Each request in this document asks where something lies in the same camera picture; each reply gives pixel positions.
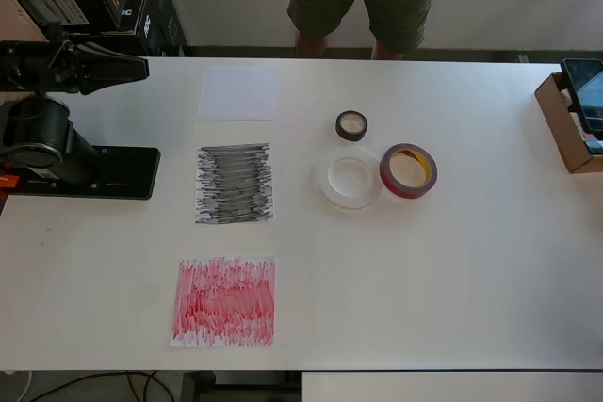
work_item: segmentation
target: blank white paper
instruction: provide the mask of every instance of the blank white paper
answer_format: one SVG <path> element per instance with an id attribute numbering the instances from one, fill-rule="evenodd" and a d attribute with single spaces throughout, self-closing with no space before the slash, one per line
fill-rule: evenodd
<path id="1" fill-rule="evenodd" d="M 210 68 L 197 118 L 199 120 L 257 120 L 276 118 L 276 68 Z"/>

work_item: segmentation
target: black equipment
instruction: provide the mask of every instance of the black equipment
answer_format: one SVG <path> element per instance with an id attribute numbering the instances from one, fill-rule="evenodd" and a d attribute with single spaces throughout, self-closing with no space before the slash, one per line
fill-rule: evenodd
<path id="1" fill-rule="evenodd" d="M 568 58 L 562 63 L 567 89 L 582 129 L 603 140 L 603 61 Z"/>
<path id="2" fill-rule="evenodd" d="M 0 42 L 0 91 L 33 92 L 0 105 L 0 175 L 18 184 L 9 194 L 148 200 L 159 150 L 90 146 L 73 128 L 69 108 L 45 92 L 90 94 L 144 80 L 146 60 L 93 43 L 64 39 L 57 19 L 35 0 L 22 0 L 46 18 L 51 42 Z"/>

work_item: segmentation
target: cable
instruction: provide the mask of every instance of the cable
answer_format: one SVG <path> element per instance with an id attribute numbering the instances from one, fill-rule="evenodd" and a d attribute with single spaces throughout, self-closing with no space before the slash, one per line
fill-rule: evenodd
<path id="1" fill-rule="evenodd" d="M 151 381 L 151 377 L 154 376 L 157 371 L 154 371 L 148 378 L 146 383 L 144 384 L 144 389 L 142 390 L 142 402 L 147 402 L 147 389 L 149 388 L 149 382 Z"/>
<path id="2" fill-rule="evenodd" d="M 28 371 L 28 372 L 29 372 L 29 377 L 27 378 L 27 384 L 25 385 L 23 392 L 17 399 L 17 402 L 21 402 L 23 400 L 23 398 L 27 394 L 27 391 L 29 391 L 29 387 L 31 386 L 31 378 L 33 377 L 33 372 L 31 372 L 31 371 Z"/>
<path id="3" fill-rule="evenodd" d="M 140 371 L 104 372 L 102 374 L 90 374 L 89 376 L 84 376 L 84 377 L 76 378 L 75 380 L 72 380 L 72 381 L 68 381 L 64 385 L 61 385 L 61 386 L 55 388 L 54 390 L 47 391 L 44 394 L 40 394 L 40 395 L 34 397 L 29 402 L 36 402 L 36 401 L 42 399 L 43 397 L 46 397 L 47 395 L 54 394 L 57 391 L 67 388 L 68 386 L 72 386 L 75 383 L 78 383 L 80 381 L 88 380 L 89 378 L 115 377 L 115 376 L 128 376 L 128 375 L 145 376 L 146 378 L 151 379 L 152 381 L 155 381 L 159 386 L 161 386 L 161 388 L 163 388 L 166 391 L 166 393 L 168 393 L 168 396 L 170 397 L 171 402 L 176 402 L 175 398 L 173 397 L 173 394 L 170 391 L 170 388 L 168 388 L 166 385 L 164 385 L 161 380 L 159 380 L 155 376 L 152 376 L 151 374 L 148 374 L 146 372 L 140 372 Z"/>
<path id="4" fill-rule="evenodd" d="M 126 377 L 128 379 L 128 386 L 130 387 L 130 391 L 132 392 L 132 395 L 136 399 L 136 402 L 140 402 L 139 395 L 136 394 L 136 391 L 134 391 L 134 385 L 132 384 L 132 379 L 130 378 L 129 372 L 126 374 Z"/>

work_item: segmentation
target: red scribbles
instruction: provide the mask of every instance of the red scribbles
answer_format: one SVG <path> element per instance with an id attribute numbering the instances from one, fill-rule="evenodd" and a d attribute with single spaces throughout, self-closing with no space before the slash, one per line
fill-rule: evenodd
<path id="1" fill-rule="evenodd" d="M 272 258 L 184 260 L 176 290 L 173 346 L 270 346 Z"/>

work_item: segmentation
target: sheet of paper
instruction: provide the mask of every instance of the sheet of paper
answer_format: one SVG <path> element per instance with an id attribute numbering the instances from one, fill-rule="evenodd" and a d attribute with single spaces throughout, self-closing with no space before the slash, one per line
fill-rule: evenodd
<path id="1" fill-rule="evenodd" d="M 197 154 L 196 222 L 208 225 L 270 220 L 270 145 L 206 146 Z"/>
<path id="2" fill-rule="evenodd" d="M 172 346 L 271 346 L 274 258 L 183 260 Z"/>
<path id="3" fill-rule="evenodd" d="M 276 68 L 209 68 L 197 118 L 199 120 L 274 120 Z"/>

